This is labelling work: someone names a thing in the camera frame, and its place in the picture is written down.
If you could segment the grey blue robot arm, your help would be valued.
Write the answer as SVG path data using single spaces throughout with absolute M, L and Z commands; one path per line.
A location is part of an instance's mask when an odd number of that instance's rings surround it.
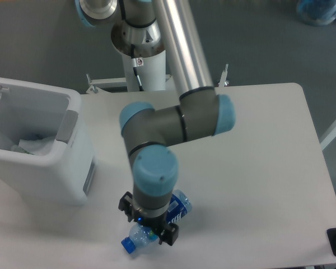
M 178 161 L 169 147 L 230 131 L 236 120 L 233 103 L 215 91 L 188 1 L 76 1 L 75 7 L 89 27 L 114 23 L 111 41 L 128 57 L 140 92 L 146 89 L 142 67 L 147 58 L 167 53 L 179 104 L 157 110 L 137 101 L 120 112 L 133 191 L 118 207 L 128 221 L 173 245 L 179 227 L 166 215 Z

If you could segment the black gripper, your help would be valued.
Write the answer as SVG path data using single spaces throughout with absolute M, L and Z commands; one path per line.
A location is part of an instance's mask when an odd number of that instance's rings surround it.
M 118 209 L 125 213 L 128 222 L 134 220 L 142 226 L 149 227 L 158 236 L 159 245 L 166 243 L 172 246 L 179 236 L 179 226 L 166 222 L 168 206 L 152 210 L 133 207 L 133 195 L 125 192 L 119 200 Z

